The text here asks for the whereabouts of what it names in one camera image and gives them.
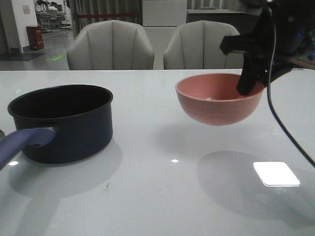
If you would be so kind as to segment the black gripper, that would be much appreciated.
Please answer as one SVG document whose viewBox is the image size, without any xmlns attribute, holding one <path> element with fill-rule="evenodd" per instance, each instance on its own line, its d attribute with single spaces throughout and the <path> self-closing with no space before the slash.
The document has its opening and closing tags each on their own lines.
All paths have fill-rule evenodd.
<svg viewBox="0 0 315 236">
<path fill-rule="evenodd" d="M 255 84 L 267 86 L 285 73 L 293 59 L 315 58 L 315 2 L 313 0 L 261 1 L 261 14 L 252 32 L 225 36 L 220 49 L 225 54 L 242 53 L 243 69 L 237 84 L 249 95 Z"/>
</svg>

